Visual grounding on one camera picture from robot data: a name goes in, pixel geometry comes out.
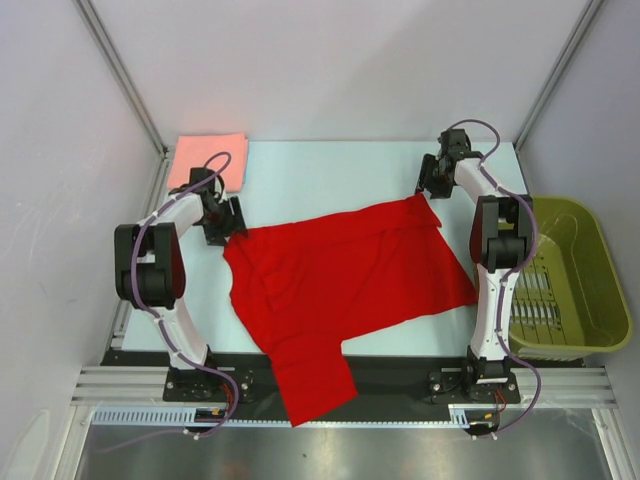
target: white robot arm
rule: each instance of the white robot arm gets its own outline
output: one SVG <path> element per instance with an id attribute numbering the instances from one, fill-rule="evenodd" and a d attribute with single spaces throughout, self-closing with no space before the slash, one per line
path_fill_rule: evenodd
<path id="1" fill-rule="evenodd" d="M 519 269 L 534 246 L 532 200 L 498 184 L 463 129 L 450 128 L 439 141 L 438 155 L 423 158 L 416 192 L 449 198 L 459 185 L 476 206 L 469 253 L 478 274 L 478 315 L 460 384 L 465 398 L 484 400 L 511 381 L 509 320 Z M 441 387 L 441 377 L 435 378 L 434 391 Z"/>
<path id="2" fill-rule="evenodd" d="M 162 319 L 164 331 L 158 317 L 149 315 L 167 344 L 171 366 L 180 370 L 192 370 L 193 365 L 183 361 L 177 352 L 196 365 L 205 365 L 210 352 L 184 302 L 186 275 L 178 241 L 193 225 L 202 226 L 209 245 L 225 245 L 231 234 L 247 233 L 240 203 L 236 197 L 227 199 L 221 177 L 193 193 L 185 192 L 213 174 L 206 168 L 192 169 L 189 184 L 176 189 L 169 196 L 169 202 L 175 200 L 171 208 L 162 215 L 154 213 L 137 224 L 120 225 L 114 236 L 116 291 L 134 308 L 141 308 L 133 294 L 131 259 L 140 227 L 153 219 L 138 253 L 138 293 L 144 306 L 153 307 Z"/>

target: plastic laundry basket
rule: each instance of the plastic laundry basket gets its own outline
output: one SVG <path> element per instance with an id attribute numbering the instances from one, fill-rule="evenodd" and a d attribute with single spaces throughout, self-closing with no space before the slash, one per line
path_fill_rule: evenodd
<path id="1" fill-rule="evenodd" d="M 622 348 L 631 317 L 595 217 L 558 197 L 534 197 L 534 210 L 538 251 L 516 285 L 512 350 L 523 358 L 574 360 Z"/>

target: pink cloth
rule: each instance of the pink cloth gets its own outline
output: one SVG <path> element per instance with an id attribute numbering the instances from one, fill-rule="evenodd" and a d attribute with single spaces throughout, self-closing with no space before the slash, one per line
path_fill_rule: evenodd
<path id="1" fill-rule="evenodd" d="M 248 148 L 249 142 L 244 133 L 180 137 L 167 180 L 167 188 L 171 190 L 187 183 L 189 172 L 193 167 L 202 167 L 218 152 L 229 152 L 231 163 L 222 172 L 222 179 L 227 192 L 239 192 L 244 182 Z M 226 160 L 226 157 L 221 156 L 214 160 L 209 168 L 218 170 Z"/>

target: white tabletop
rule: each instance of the white tabletop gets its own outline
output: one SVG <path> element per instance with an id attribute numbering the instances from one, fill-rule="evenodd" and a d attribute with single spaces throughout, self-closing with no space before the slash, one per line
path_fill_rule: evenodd
<path id="1" fill-rule="evenodd" d="M 357 210 L 413 194 L 422 156 L 435 142 L 251 142 L 245 185 L 239 194 L 249 228 Z M 490 143 L 474 143 L 487 151 Z M 512 145 L 487 161 L 500 183 L 515 192 L 525 184 Z M 456 187 L 446 200 L 429 200 L 441 233 L 471 275 L 469 235 L 475 206 Z M 187 270 L 185 301 L 193 321 L 214 352 L 260 350 L 236 316 L 229 299 L 231 271 L 221 247 L 207 246 L 200 227 L 180 240 Z M 345 354 L 461 356 L 475 325 L 475 307 L 460 307 L 347 340 Z M 133 311 L 124 350 L 165 350 L 155 326 Z"/>

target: gray wall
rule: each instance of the gray wall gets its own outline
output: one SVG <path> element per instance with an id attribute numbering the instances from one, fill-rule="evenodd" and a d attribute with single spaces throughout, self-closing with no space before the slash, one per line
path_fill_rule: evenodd
<path id="1" fill-rule="evenodd" d="M 114 225 L 158 159 L 71 1 L 1 2 L 0 68 L 0 469 L 47 410 L 42 473 L 107 338 Z"/>
<path id="2" fill-rule="evenodd" d="M 513 139 L 586 0 L 94 3 L 172 143 L 433 139 L 487 111 Z"/>
<path id="3" fill-rule="evenodd" d="M 640 320 L 639 24 L 637 0 L 605 5 L 523 151 L 534 192 L 574 197 L 598 216 L 636 322 Z M 640 332 L 605 363 L 627 430 L 640 451 Z"/>

